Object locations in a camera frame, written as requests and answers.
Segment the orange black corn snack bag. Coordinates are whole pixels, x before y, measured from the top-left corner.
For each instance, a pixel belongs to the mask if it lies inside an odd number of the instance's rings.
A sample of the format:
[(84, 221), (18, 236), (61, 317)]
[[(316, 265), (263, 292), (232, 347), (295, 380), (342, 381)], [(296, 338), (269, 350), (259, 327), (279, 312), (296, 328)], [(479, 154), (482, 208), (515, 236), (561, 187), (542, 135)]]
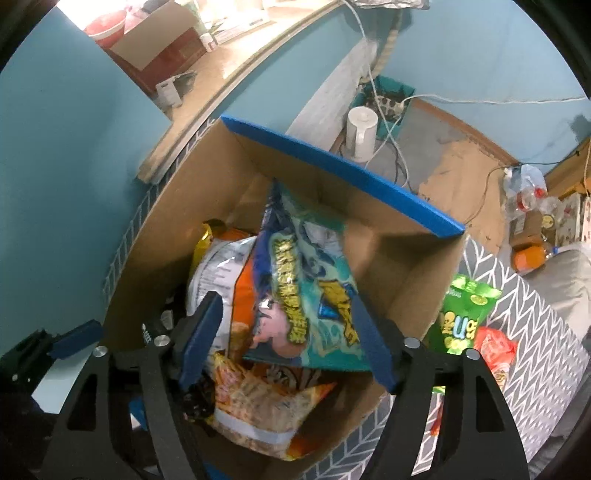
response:
[(256, 320), (256, 287), (252, 274), (253, 260), (249, 258), (235, 282), (231, 303), (228, 357), (239, 362), (252, 344), (252, 327)]

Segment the wooden windowsill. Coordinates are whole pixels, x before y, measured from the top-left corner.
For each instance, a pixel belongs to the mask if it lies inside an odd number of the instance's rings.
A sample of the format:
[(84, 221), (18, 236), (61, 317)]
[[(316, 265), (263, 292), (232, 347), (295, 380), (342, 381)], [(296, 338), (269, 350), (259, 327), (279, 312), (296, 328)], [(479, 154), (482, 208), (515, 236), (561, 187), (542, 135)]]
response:
[(164, 110), (170, 126), (141, 163), (137, 179), (155, 184), (201, 125), (239, 84), (322, 17), (339, 7), (338, 1), (271, 2), (270, 20), (221, 44), (189, 69), (197, 74), (193, 88), (178, 107)]

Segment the orange white snack bag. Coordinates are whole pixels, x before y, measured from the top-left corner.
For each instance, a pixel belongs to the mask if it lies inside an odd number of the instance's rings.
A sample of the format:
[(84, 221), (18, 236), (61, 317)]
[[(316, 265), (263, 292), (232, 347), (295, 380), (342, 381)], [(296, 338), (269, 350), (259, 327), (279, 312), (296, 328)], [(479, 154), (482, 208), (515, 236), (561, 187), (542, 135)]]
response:
[(256, 242), (256, 237), (229, 241), (214, 239), (204, 258), (197, 265), (187, 289), (186, 313), (191, 316), (209, 291), (221, 296), (223, 312), (214, 347), (228, 347), (232, 301), (235, 299), (235, 284), (245, 269), (246, 261)]

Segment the grey chevron table mat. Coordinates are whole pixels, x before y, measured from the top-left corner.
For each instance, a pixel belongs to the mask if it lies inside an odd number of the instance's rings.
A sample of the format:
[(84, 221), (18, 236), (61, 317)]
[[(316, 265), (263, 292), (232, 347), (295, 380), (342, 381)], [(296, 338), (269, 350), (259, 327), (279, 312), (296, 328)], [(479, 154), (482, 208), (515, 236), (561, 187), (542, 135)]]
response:
[(394, 261), (380, 265), (393, 279), (387, 292), (394, 308), (411, 305), (412, 286), (439, 288), (456, 273), (501, 291), (477, 343), (533, 458), (589, 362), (570, 325), (531, 283), (430, 203), (328, 151), (233, 117), (209, 121), (197, 133), (130, 221), (103, 285), (110, 345), (124, 350), (138, 343), (132, 326), (187, 270), (204, 221), (259, 224), (271, 178), (402, 240)]

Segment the green pea snack bag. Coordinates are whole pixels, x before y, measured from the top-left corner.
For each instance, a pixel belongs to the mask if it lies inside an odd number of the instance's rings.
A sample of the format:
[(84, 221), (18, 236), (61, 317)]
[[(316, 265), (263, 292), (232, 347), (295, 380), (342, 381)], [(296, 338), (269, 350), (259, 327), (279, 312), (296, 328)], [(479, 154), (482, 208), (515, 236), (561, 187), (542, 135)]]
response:
[(501, 290), (457, 274), (425, 336), (425, 344), (434, 351), (454, 355), (472, 348), (480, 326), (501, 296)]

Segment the teal cartoon snack bag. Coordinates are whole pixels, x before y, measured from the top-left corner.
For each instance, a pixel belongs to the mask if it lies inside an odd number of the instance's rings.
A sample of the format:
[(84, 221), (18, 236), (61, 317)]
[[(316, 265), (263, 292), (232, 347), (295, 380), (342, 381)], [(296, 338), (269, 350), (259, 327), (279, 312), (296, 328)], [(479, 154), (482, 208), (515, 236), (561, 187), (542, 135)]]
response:
[(342, 240), (346, 225), (273, 182), (252, 251), (256, 320), (245, 358), (363, 372), (369, 363), (353, 327), (358, 294)]

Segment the white kettle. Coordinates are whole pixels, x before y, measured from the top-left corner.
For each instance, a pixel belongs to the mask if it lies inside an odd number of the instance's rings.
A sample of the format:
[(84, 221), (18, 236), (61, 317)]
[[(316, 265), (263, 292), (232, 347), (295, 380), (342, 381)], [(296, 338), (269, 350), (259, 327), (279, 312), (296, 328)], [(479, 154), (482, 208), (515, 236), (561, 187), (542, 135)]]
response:
[(376, 149), (379, 117), (366, 106), (356, 106), (346, 116), (346, 154), (356, 163), (367, 163)]

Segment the black snack packet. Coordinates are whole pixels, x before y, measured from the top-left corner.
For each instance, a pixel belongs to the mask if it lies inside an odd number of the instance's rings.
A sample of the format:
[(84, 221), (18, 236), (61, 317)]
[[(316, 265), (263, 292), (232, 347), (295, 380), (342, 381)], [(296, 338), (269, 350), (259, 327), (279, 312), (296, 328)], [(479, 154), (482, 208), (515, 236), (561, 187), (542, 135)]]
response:
[(174, 327), (174, 299), (167, 297), (162, 306), (141, 324), (143, 342), (148, 345), (156, 337), (168, 335)]

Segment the clear noodle snack bag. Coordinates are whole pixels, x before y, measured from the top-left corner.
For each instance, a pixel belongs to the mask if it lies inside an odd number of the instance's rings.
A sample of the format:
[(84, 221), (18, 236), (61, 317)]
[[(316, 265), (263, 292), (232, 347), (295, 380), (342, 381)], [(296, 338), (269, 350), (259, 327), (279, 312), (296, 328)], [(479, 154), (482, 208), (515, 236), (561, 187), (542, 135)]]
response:
[(301, 430), (308, 415), (338, 386), (317, 369), (254, 362), (242, 366), (212, 356), (213, 413), (207, 423), (236, 445), (283, 461), (318, 448), (317, 436)]

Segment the silver grey curtain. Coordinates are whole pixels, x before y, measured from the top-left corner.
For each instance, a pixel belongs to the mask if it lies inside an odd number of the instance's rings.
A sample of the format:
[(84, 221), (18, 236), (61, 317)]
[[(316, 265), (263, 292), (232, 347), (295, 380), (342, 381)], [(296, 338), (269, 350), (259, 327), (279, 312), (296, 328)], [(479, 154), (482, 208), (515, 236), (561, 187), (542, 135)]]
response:
[(353, 4), (360, 8), (375, 9), (420, 9), (430, 8), (429, 0), (353, 0)]

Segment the blue cardboard box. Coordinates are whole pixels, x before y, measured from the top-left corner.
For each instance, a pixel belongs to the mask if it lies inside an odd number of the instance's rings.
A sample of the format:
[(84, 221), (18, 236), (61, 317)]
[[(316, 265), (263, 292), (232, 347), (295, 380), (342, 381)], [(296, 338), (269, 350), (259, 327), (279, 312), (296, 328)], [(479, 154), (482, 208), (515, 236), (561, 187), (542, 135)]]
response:
[(217, 120), (137, 226), (105, 317), (106, 343), (141, 344), (141, 325), (183, 288), (188, 310), (208, 292), (224, 317), (213, 351), (324, 373), (310, 413), (282, 444), (230, 440), (196, 427), (199, 452), (232, 479), (300, 479), (378, 409), (353, 313), (422, 338), (464, 250), (454, 219), (331, 153), (263, 127)]

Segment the gold foil snack bag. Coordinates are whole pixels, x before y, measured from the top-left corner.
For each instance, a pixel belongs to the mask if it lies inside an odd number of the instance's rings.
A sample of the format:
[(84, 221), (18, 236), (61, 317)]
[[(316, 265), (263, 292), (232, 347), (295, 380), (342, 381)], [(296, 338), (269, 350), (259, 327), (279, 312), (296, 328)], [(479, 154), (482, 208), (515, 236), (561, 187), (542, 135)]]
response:
[(226, 230), (226, 225), (219, 219), (211, 219), (201, 224), (201, 230), (201, 235), (193, 249), (188, 279), (192, 278), (205, 253), (211, 247), (213, 240), (221, 238), (221, 235)]

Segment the clear water bottle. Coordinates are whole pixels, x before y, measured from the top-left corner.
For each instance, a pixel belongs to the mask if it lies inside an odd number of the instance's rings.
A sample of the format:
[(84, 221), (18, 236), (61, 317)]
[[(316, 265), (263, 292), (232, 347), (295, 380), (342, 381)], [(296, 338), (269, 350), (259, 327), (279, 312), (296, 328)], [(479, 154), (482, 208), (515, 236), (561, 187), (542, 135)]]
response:
[(530, 164), (506, 168), (503, 187), (506, 214), (510, 221), (536, 210), (547, 196), (543, 173)]

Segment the brown cardboard box on sill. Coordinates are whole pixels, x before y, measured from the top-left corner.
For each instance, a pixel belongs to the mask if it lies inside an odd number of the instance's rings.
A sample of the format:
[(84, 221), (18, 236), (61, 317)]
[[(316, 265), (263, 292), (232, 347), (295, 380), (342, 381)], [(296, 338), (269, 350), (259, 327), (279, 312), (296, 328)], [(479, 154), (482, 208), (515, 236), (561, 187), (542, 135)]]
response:
[(195, 24), (190, 9), (169, 1), (125, 33), (107, 54), (146, 95), (154, 95), (158, 83), (184, 73), (206, 54)]

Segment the red-orange snack bag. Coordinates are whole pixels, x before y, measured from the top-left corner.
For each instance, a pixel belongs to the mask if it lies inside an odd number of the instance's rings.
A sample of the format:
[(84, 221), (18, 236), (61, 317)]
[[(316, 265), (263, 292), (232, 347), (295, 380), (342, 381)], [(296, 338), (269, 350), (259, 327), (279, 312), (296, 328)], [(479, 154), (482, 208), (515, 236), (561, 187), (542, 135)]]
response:
[(518, 343), (510, 340), (502, 331), (480, 326), (475, 330), (473, 339), (457, 340), (442, 334), (439, 326), (434, 324), (429, 330), (427, 340), (430, 348), (453, 355), (460, 355), (468, 348), (478, 350), (500, 390), (505, 390), (516, 359)]

